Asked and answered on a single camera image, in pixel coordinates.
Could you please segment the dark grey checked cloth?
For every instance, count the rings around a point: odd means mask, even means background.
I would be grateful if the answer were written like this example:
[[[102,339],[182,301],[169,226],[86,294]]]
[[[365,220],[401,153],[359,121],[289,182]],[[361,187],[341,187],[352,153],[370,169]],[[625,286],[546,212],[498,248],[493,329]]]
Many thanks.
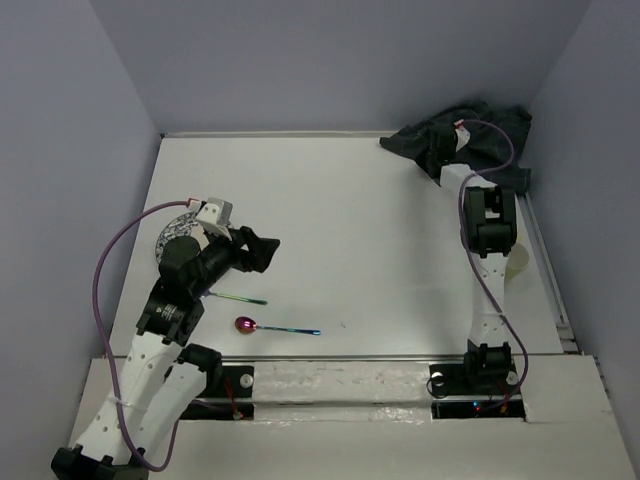
[[[454,125],[458,120],[465,122],[471,139],[456,151],[449,165],[466,164],[483,178],[513,190],[518,196],[524,195],[531,185],[531,170],[519,166],[518,160],[526,145],[532,116],[522,106],[493,108],[485,101],[466,101],[380,138],[379,145],[415,162],[423,129],[430,125]]]

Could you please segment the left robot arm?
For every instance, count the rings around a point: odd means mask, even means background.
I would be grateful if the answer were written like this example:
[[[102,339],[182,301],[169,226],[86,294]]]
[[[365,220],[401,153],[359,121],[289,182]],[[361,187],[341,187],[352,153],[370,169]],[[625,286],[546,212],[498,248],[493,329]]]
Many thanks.
[[[136,325],[131,349],[112,368],[112,389],[75,445],[59,449],[51,468],[59,479],[146,479],[165,467],[152,460],[175,439],[182,413],[221,383],[219,352],[189,338],[204,314],[203,296],[229,270],[264,272],[280,242],[250,228],[169,240],[159,278]]]

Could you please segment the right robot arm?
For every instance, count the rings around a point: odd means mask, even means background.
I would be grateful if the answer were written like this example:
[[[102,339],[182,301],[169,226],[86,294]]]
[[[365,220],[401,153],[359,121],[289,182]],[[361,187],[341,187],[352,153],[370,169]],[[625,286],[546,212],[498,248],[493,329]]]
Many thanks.
[[[456,195],[461,245],[473,275],[472,321],[463,360],[430,368],[427,390],[438,400],[449,396],[508,398],[520,389],[509,340],[521,341],[504,311],[507,264],[517,243],[516,195],[512,189],[486,179],[510,166],[515,147],[496,125],[458,120],[445,130],[457,137],[454,152],[471,140],[470,124],[499,133],[506,140],[509,157],[496,167],[474,170],[437,156],[428,167],[429,175]]]

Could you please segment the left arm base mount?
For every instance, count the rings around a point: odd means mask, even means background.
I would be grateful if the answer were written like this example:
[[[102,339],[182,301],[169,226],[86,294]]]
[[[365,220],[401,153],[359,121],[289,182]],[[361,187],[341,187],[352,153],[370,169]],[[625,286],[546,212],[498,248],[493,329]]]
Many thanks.
[[[224,364],[218,378],[207,378],[201,394],[187,406],[181,420],[244,421],[254,418],[254,366]]]

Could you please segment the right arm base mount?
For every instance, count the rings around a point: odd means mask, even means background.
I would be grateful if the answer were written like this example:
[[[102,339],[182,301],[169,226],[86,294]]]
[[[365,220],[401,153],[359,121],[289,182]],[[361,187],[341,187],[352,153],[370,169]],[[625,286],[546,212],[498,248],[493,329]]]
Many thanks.
[[[461,363],[429,366],[426,390],[432,397],[434,420],[526,418],[524,402],[514,387],[519,381],[512,363],[505,373],[490,374],[471,382]]]

